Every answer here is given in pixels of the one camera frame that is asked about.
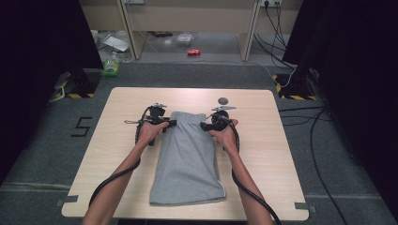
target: gray cloth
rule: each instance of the gray cloth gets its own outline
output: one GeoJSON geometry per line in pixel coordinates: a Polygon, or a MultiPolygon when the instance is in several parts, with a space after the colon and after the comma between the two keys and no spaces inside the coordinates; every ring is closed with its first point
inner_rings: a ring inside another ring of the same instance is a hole
{"type": "Polygon", "coordinates": [[[199,123],[205,114],[173,112],[175,127],[167,128],[155,180],[151,204],[214,203],[225,198],[220,182],[212,138],[199,123]]]}

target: hand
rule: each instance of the hand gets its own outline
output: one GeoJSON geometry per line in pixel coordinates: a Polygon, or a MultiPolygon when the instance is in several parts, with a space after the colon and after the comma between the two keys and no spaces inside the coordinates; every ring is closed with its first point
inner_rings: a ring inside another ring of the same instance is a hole
{"type": "MultiPolygon", "coordinates": [[[[234,126],[238,123],[236,119],[231,119],[231,121],[234,126]]],[[[237,140],[235,139],[235,133],[229,126],[222,131],[210,130],[208,133],[217,139],[217,143],[220,143],[227,153],[237,153],[237,140]]]]}
{"type": "Polygon", "coordinates": [[[167,126],[169,126],[169,123],[167,122],[163,122],[158,125],[151,125],[149,122],[145,121],[140,129],[138,143],[143,143],[147,146],[150,141],[152,141],[163,128],[167,128],[167,126]]]}

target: gray carpet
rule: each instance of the gray carpet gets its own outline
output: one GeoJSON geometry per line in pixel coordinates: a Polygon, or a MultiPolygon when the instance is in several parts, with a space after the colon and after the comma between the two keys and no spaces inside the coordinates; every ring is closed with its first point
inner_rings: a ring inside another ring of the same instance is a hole
{"type": "MultiPolygon", "coordinates": [[[[269,70],[271,74],[290,72],[277,67],[269,70]]],[[[65,98],[47,107],[35,137],[0,187],[0,224],[80,224],[79,218],[63,217],[57,202],[68,195],[107,97],[118,86],[268,89],[275,94],[280,110],[325,104],[322,100],[278,98],[272,79],[259,66],[123,64],[117,77],[99,82],[93,98],[65,98]],[[75,128],[81,117],[91,117],[81,123],[90,129],[85,137],[71,137],[84,135],[83,129],[75,128]],[[38,185],[31,187],[26,183],[38,185]]],[[[281,112],[298,177],[311,207],[308,220],[284,224],[343,224],[314,168],[310,147],[314,120],[293,125],[308,120],[296,116],[312,117],[320,110],[281,112]]],[[[396,224],[366,172],[351,158],[329,112],[320,118],[314,127],[314,158],[347,223],[396,224]]]]}

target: forearm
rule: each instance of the forearm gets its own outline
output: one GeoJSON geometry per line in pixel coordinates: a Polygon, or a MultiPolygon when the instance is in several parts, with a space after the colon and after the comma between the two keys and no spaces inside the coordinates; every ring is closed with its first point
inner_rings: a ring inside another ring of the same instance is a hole
{"type": "MultiPolygon", "coordinates": [[[[240,155],[237,153],[237,151],[229,152],[233,152],[230,153],[228,156],[231,161],[234,174],[239,183],[264,200],[261,191],[254,183],[252,177],[246,169],[246,166],[241,160],[240,155]]],[[[239,195],[240,199],[242,200],[243,208],[245,210],[249,224],[272,224],[270,213],[267,211],[266,208],[263,207],[263,205],[257,202],[252,196],[244,192],[244,190],[242,190],[241,188],[239,189],[239,195]]]]}
{"type": "MultiPolygon", "coordinates": [[[[124,171],[137,163],[146,145],[137,144],[131,150],[125,160],[117,167],[113,174],[124,171]]],[[[117,177],[111,183],[103,187],[96,199],[91,203],[84,216],[83,224],[109,224],[115,210],[123,196],[132,172],[117,177]]]]}

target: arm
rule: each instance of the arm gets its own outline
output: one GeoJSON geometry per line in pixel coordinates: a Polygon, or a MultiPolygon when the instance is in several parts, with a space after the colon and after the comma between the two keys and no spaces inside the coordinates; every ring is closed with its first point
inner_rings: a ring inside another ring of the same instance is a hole
{"type": "MultiPolygon", "coordinates": [[[[156,135],[168,126],[168,123],[159,125],[151,125],[144,122],[141,127],[138,142],[132,148],[124,161],[117,167],[113,174],[124,171],[135,165],[144,149],[153,140],[156,135]]],[[[97,195],[96,199],[91,203],[85,213],[83,224],[109,224],[119,202],[123,196],[127,184],[130,181],[132,172],[116,178],[114,181],[105,186],[97,195]]]]}
{"type": "MultiPolygon", "coordinates": [[[[237,124],[237,120],[233,119],[232,121],[234,125],[237,124]]],[[[263,195],[254,183],[246,169],[246,166],[240,158],[233,130],[230,127],[227,127],[223,131],[210,130],[209,133],[213,135],[217,139],[217,142],[224,147],[225,152],[228,154],[229,160],[231,161],[232,170],[234,171],[237,180],[244,187],[264,200],[263,195]]],[[[239,189],[239,195],[249,224],[273,224],[270,213],[263,207],[263,205],[253,199],[242,189],[239,189]]]]}

